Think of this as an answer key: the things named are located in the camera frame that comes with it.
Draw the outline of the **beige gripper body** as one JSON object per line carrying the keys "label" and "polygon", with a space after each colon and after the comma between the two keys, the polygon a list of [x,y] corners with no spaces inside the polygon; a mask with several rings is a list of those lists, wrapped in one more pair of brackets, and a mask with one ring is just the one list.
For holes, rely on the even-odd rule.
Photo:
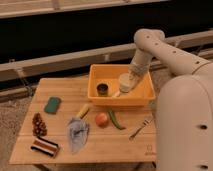
{"label": "beige gripper body", "polygon": [[129,66],[129,81],[132,88],[136,87],[144,75],[148,72],[148,65],[131,63]]}

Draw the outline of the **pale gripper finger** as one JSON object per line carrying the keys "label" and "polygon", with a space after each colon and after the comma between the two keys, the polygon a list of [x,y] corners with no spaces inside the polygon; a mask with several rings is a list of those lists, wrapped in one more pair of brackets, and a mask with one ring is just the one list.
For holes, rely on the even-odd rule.
{"label": "pale gripper finger", "polygon": [[120,92],[120,91],[117,91],[117,92],[115,92],[115,93],[112,95],[112,97],[113,97],[113,98],[117,98],[117,97],[120,97],[120,95],[121,95],[121,92]]}

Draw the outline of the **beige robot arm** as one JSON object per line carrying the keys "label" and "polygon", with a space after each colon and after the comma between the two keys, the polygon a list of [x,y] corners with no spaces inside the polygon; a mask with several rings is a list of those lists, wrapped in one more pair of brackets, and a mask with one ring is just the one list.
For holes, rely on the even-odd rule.
{"label": "beige robot arm", "polygon": [[132,91],[148,72],[151,59],[175,77],[157,98],[157,171],[213,171],[213,62],[164,42],[161,30],[140,29],[135,55],[120,93]]}

